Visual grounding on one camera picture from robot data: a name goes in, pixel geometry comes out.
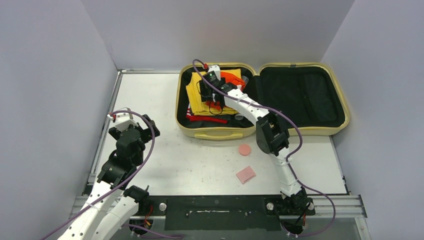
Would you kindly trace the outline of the yellow t-shirt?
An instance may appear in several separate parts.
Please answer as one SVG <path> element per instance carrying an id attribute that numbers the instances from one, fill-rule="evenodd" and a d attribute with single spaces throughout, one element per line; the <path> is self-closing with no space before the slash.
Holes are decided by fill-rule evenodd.
<path id="1" fill-rule="evenodd" d="M 186 92 L 191 106 L 191 111 L 196 116 L 214 116 L 214 115 L 233 115 L 238 112 L 230 107 L 224 106 L 223 110 L 219 103 L 209 106 L 208 103 L 202 102 L 200 94 L 199 81 L 202 81 L 198 73 L 193 72 L 189 84 L 186 86 Z"/>

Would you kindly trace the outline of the orange t-shirt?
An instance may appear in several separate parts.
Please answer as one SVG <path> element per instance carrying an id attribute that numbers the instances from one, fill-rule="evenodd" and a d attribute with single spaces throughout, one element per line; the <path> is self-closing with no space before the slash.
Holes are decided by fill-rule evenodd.
<path id="1" fill-rule="evenodd" d="M 239 77 L 239 76 L 237 76 L 233 73 L 230 73 L 230 72 L 223 72 L 221 74 L 221 78 L 225 78 L 225 82 L 228 84 L 228 88 L 226 88 L 225 92 L 223 92 L 223 93 L 228 93 L 228 91 L 230 91 L 232 89 L 236 89 L 236 88 L 243 91 L 243 89 L 246 86 L 246 84 L 244 83 L 244 81 L 242 80 L 241 77 Z M 215 102 L 212 102 L 212 101 L 211 102 L 207 101 L 205 103 L 208 103 L 210 107 L 212 106 L 212 104 L 219 104 L 221 110 L 223 110 L 223 108 L 226 106 L 225 102 L 224 103 L 215 103 Z"/>

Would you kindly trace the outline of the red printed t-shirt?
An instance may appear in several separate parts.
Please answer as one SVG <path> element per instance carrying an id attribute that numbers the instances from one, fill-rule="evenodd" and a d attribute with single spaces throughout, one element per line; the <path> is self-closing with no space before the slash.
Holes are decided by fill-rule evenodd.
<path id="1" fill-rule="evenodd" d="M 187 112 L 186 112 L 186 118 L 190 122 L 212 122 L 212 123 L 220 123 L 220 124 L 227 124 L 229 120 L 220 118 L 220 117 L 212 117 L 212 116 L 203 116 L 203 115 L 194 115 L 192 112 L 191 105 L 188 104 Z"/>

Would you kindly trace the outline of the clear plastic cup bottle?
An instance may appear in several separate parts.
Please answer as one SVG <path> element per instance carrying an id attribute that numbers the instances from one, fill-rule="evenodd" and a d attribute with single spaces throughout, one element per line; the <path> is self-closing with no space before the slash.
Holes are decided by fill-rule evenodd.
<path id="1" fill-rule="evenodd" d="M 248 82 L 249 82 L 249 78 L 248 78 L 247 76 L 242 75 L 242 76 L 241 76 L 241 79 L 244 81 L 244 84 L 245 84 L 245 85 L 247 85 L 247 84 L 248 84 Z"/>

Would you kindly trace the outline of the round pink soap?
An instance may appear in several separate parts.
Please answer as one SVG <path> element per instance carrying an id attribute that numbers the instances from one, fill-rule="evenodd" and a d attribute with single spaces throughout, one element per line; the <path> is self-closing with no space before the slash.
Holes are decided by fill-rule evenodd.
<path id="1" fill-rule="evenodd" d="M 238 153 L 241 156 L 244 156 L 244 157 L 249 156 L 251 152 L 252 152 L 252 148 L 248 144 L 241 144 L 238 147 Z"/>

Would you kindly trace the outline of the pink square sponge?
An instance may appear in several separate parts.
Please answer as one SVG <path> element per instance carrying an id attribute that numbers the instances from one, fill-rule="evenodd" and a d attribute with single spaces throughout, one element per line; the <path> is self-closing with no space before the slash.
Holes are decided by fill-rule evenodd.
<path id="1" fill-rule="evenodd" d="M 241 171 L 239 171 L 238 173 L 236 173 L 236 177 L 242 185 L 250 181 L 255 176 L 256 176 L 256 173 L 254 172 L 251 166 L 247 166 Z"/>

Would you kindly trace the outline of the yellow suitcase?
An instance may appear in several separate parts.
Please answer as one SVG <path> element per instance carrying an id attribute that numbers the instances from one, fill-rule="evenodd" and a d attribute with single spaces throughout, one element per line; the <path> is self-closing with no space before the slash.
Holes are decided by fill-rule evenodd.
<path id="1" fill-rule="evenodd" d="M 221 62 L 223 72 L 238 77 L 246 76 L 249 82 L 244 92 L 259 104 L 281 111 L 304 136 L 331 136 L 350 122 L 350 111 L 335 74 L 318 62 L 271 62 L 258 71 L 241 62 Z M 196 121 L 186 118 L 189 98 L 186 86 L 192 73 L 203 73 L 200 64 L 187 65 L 179 74 L 175 118 L 184 135 L 205 140 L 229 140 L 247 137 L 255 126 L 247 119 L 236 120 L 235 114 L 218 114 L 227 124 Z"/>

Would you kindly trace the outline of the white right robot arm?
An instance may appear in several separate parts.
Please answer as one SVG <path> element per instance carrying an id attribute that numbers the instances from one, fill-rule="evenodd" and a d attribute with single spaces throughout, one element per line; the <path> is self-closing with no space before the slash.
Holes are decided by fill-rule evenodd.
<path id="1" fill-rule="evenodd" d="M 218 71 L 199 75 L 213 99 L 236 110 L 255 125 L 256 144 L 274 165 L 284 210 L 289 214 L 298 211 L 300 216 L 315 211 L 313 201 L 306 194 L 306 187 L 298 179 L 290 158 L 298 151 L 289 151 L 288 124 L 294 123 L 280 111 L 263 106 L 243 93 L 233 83 L 220 79 Z"/>

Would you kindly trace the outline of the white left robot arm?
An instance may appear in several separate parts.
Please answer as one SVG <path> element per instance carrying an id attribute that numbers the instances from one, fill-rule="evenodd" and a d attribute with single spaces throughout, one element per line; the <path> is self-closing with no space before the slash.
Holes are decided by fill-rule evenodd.
<path id="1" fill-rule="evenodd" d="M 150 158 L 153 149 L 145 153 L 146 145 L 155 144 L 160 131 L 146 114 L 117 110 L 108 117 L 115 149 L 100 168 L 81 210 L 66 224 L 61 240 L 108 240 L 133 214 L 149 210 L 148 190 L 129 183 Z"/>

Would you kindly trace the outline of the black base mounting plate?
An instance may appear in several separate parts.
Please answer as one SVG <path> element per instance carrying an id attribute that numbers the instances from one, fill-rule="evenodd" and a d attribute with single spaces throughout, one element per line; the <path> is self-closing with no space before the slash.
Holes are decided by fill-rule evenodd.
<path id="1" fill-rule="evenodd" d="M 164 224 L 166 231 L 235 231 L 281 227 L 300 230 L 314 216 L 313 200 L 301 193 L 271 195 L 158 195 L 150 196 L 129 220 L 142 227 Z"/>

